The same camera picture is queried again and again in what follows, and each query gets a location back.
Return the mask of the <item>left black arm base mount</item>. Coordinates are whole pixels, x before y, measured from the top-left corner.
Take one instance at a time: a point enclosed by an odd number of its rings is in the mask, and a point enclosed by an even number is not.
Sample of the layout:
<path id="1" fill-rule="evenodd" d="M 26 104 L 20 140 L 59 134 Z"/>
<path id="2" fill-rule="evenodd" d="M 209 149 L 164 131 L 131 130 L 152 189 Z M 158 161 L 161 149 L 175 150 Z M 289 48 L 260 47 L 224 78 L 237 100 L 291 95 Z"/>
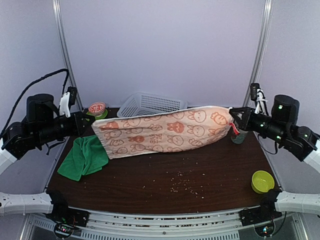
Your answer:
<path id="1" fill-rule="evenodd" d="M 63 194 L 58 190 L 47 191 L 50 203 L 53 205 L 51 213 L 46 213 L 48 219 L 56 223 L 66 224 L 72 227 L 86 227 L 90 213 L 85 210 L 69 207 Z"/>

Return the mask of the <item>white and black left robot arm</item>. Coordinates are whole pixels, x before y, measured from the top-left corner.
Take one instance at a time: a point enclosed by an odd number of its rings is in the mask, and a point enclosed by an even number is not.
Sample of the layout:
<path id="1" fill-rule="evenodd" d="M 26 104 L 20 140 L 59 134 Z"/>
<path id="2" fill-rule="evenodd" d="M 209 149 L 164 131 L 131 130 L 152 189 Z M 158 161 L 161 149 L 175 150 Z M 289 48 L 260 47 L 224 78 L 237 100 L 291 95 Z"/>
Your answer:
<path id="1" fill-rule="evenodd" d="M 0 137 L 0 171 L 20 160 L 28 151 L 63 141 L 66 137 L 79 137 L 95 121 L 95 117 L 82 111 L 70 112 L 70 93 L 62 96 L 63 110 L 54 105 L 50 94 L 36 94 L 27 98 L 26 116 L 4 129 Z M 72 211 L 59 191 L 37 194 L 0 194 L 0 215 L 42 213 L 57 217 L 61 222 L 72 218 Z"/>

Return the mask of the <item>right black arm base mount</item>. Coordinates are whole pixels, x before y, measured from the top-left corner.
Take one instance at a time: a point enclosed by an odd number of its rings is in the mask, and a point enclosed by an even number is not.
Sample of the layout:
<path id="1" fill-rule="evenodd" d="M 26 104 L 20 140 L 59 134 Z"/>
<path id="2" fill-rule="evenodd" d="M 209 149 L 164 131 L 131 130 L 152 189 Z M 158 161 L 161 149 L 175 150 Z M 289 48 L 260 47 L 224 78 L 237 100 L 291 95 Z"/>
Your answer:
<path id="1" fill-rule="evenodd" d="M 263 195 L 260 205 L 254 208 L 244 208 L 239 212 L 242 226 L 255 225 L 280 218 L 283 214 L 276 210 L 275 203 L 281 190 L 269 190 Z"/>

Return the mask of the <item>green microfiber towel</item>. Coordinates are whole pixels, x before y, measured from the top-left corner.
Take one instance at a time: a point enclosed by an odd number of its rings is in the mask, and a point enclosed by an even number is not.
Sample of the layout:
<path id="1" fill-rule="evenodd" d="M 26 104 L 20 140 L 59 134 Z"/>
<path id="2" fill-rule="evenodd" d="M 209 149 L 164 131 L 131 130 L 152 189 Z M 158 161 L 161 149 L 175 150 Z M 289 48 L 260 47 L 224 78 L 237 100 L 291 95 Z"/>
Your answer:
<path id="1" fill-rule="evenodd" d="M 109 157 L 96 135 L 78 137 L 57 173 L 73 181 L 94 174 L 109 163 Z"/>

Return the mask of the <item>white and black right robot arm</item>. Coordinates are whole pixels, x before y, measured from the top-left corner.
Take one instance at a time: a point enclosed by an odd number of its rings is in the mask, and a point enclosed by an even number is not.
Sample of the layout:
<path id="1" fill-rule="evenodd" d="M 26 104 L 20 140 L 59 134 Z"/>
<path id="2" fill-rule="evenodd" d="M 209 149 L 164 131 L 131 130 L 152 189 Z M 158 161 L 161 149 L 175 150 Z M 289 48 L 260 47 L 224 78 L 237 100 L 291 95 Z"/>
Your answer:
<path id="1" fill-rule="evenodd" d="M 283 94 L 274 97 L 271 116 L 255 113 L 251 107 L 231 108 L 229 114 L 240 130 L 256 132 L 269 138 L 305 162 L 316 171 L 320 170 L 320 136 L 306 126 L 298 126 L 300 103 Z M 275 212 L 297 212 L 319 215 L 320 196 L 318 194 L 292 193 L 269 190 L 256 210 L 259 220 L 268 220 Z"/>

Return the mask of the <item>orange bunny pattern towel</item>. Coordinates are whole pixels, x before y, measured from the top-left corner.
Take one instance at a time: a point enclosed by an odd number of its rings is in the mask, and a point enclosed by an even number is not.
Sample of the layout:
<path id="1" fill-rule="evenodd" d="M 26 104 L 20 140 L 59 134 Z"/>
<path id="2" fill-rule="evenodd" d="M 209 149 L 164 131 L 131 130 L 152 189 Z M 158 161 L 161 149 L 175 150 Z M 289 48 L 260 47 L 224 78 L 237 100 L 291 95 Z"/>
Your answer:
<path id="1" fill-rule="evenodd" d="M 229 108 L 202 106 L 169 113 L 96 120 L 92 129 L 110 159 L 197 149 L 224 138 Z"/>

